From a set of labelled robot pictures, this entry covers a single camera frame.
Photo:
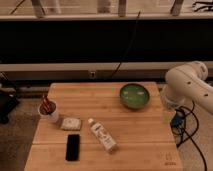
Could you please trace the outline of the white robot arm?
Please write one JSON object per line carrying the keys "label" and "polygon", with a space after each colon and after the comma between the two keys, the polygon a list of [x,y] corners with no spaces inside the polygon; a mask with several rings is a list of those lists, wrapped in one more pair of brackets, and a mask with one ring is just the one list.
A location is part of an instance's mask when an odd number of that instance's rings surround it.
{"label": "white robot arm", "polygon": [[213,115],[213,87],[205,82],[207,77],[208,68],[200,61],[174,67],[165,75],[162,98],[169,107],[179,107],[188,98]]}

